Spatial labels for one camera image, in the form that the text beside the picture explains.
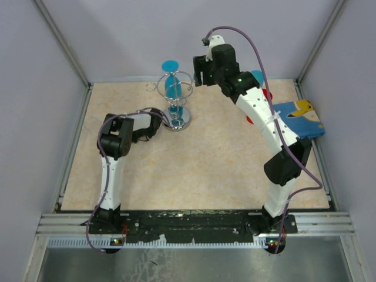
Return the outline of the teal wine glass front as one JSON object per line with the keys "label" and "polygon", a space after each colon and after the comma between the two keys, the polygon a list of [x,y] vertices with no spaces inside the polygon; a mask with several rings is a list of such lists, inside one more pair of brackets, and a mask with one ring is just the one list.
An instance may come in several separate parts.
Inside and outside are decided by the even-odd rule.
{"label": "teal wine glass front", "polygon": [[259,85],[263,87],[264,85],[264,76],[262,71],[260,70],[252,70],[251,74],[255,77],[255,79],[258,81]]}

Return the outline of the red wine glass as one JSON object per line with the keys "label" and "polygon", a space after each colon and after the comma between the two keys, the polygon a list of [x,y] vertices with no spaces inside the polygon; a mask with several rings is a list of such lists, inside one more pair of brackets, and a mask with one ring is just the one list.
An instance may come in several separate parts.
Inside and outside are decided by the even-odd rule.
{"label": "red wine glass", "polygon": [[271,120],[272,111],[265,89],[253,88],[244,97],[247,103],[247,120],[252,125],[265,125]]}

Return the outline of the blue pikachu cloth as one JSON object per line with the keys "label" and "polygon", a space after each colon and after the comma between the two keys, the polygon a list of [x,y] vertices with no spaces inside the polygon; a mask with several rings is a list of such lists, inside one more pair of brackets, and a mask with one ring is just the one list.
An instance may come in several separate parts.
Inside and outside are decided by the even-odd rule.
{"label": "blue pikachu cloth", "polygon": [[309,100],[274,104],[282,121],[300,139],[313,139],[325,134],[325,129]]}

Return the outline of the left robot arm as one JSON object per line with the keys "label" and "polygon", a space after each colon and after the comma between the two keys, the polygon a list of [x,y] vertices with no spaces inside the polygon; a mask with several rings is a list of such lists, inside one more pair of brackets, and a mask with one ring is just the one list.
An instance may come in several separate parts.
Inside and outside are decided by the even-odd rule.
{"label": "left robot arm", "polygon": [[120,232],[120,183],[126,156],[133,143],[141,138],[150,140],[163,119],[164,114],[157,108],[105,116],[96,141],[102,161],[102,182],[98,204],[86,223],[90,234]]}

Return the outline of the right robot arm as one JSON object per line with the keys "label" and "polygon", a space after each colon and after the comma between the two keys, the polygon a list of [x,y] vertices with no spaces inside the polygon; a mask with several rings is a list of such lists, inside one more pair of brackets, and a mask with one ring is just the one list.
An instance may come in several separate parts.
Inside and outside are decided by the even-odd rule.
{"label": "right robot arm", "polygon": [[250,222],[253,234],[274,233],[283,226],[283,213],[302,168],[311,150],[308,138],[301,139],[279,117],[272,113],[257,79],[242,72],[236,53],[230,44],[209,47],[206,55],[193,58],[197,86],[218,85],[221,92],[239,107],[257,126],[273,154],[264,164],[270,188],[261,216]]}

